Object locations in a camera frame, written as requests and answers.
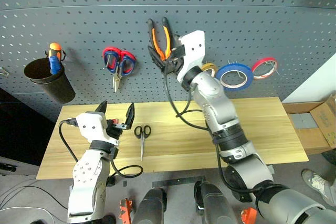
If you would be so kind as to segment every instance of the pegboard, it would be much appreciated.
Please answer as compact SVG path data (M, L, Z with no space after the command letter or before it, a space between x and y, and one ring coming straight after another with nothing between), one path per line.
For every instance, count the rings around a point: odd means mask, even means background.
M335 6L336 0L2 0L0 66L10 75L0 76L0 87L55 121L61 105L23 69L56 41L67 53L66 75L76 92L69 104L166 101L162 75L147 51L146 24L148 18L158 22L160 39L166 16L179 35L205 31L207 62L251 67L263 57L279 61L279 75L227 92L230 98L284 99L335 53ZM117 93L112 74L102 69L106 46L129 50L138 60ZM170 87L174 100L187 99L174 77Z

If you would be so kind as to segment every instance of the gray floor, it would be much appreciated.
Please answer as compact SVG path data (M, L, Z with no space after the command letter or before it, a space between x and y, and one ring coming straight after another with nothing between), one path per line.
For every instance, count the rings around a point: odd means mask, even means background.
M313 169L316 172L323 175L329 180L334 180L336 177L335 166L328 163L320 154L309 156L309 162L303 163L291 163L291 164L279 164L274 165L274 179L278 183L287 185L288 187L295 189L317 202L323 204L327 208L329 207L318 194L318 192L310 189L304 184L301 179L300 173L304 168ZM152 182L166 179L186 178L193 176L205 176L206 180L217 185L225 196L227 196L234 211L239 216L242 209L247 207L253 207L253 204L242 204L238 202L231 192L220 181L218 171L216 169L200 169L189 170L183 172L164 172L154 174L143 174L138 178L127 179L127 186L124 186L123 180L117 178L117 184L107 190L107 202L106 213L114 213L116 216L119 214L119 200L122 198L131 198L135 202L135 206L139 205L139 202L144 197L146 192L151 188ZM6 190L10 189L15 184L34 178L33 176L3 176L0 177L0 195ZM30 180L22 183L22 185L28 185L34 182ZM60 179L60 180L39 180L34 185L42 187L54 195L60 202L67 206L69 197L69 186L72 183L72 179ZM200 217L195 213L194 199L193 199L193 184L182 184L169 186L167 191L167 211L164 214L165 223L195 223L201 224ZM5 207L13 206L31 206L31 207L43 207L48 209L51 213L56 215L61 220L65 221L67 212L59 205L57 205L52 199L49 198L44 192L35 188L26 188L15 196L11 201L6 204ZM51 218L43 211L29 210L29 209L11 209L0 212L0 223L6 224L29 224L36 219L43 219L46 223L52 223ZM59 220L55 220L55 223L62 223ZM257 224L266 223L261 216L257 218Z

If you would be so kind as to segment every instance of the orange-handled pliers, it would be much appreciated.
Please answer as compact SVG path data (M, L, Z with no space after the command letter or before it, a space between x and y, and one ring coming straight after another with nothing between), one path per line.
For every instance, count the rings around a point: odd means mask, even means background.
M165 52L163 52L160 49L159 44L157 44L158 42L156 41L155 27L154 27L153 20L148 19L147 23L148 23L148 28L149 28L149 38L150 38L152 47L155 48L155 51L160 56L160 59L162 61L165 61L166 59L168 59L168 57L170 56L170 54L172 52L171 51L171 48L172 48L172 33L171 33L171 29L170 29L170 26L169 26L168 19L166 17L162 18L163 30L164 30L164 34L166 36L166 50L165 50Z

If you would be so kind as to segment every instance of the cardboard box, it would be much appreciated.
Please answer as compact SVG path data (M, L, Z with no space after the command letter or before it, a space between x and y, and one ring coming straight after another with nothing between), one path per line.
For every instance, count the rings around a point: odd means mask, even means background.
M326 102L310 111L325 139L332 148L336 148L336 93Z

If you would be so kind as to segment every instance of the red and blue pliers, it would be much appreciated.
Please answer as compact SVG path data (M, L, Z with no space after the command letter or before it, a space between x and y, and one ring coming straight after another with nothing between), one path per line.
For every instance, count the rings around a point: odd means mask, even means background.
M102 52L105 67L113 73L113 88L117 91L120 79L128 76L134 70L137 62L135 56L128 51L120 50L117 47L105 47Z

